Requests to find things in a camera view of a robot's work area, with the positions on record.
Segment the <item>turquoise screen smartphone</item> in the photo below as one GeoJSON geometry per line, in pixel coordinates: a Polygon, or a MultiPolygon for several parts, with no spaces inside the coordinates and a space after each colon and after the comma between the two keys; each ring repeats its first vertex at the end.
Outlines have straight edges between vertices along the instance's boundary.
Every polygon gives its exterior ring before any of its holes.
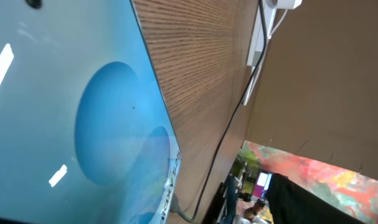
{"type": "Polygon", "coordinates": [[[0,223],[166,223],[181,152],[127,0],[0,0],[0,223]]]}

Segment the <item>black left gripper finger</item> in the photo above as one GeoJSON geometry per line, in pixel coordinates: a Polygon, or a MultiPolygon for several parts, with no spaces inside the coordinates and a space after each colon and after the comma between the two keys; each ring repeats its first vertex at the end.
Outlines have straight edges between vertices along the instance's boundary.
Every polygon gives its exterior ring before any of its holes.
{"type": "Polygon", "coordinates": [[[281,174],[272,175],[266,199],[276,224],[362,224],[281,174]]]}

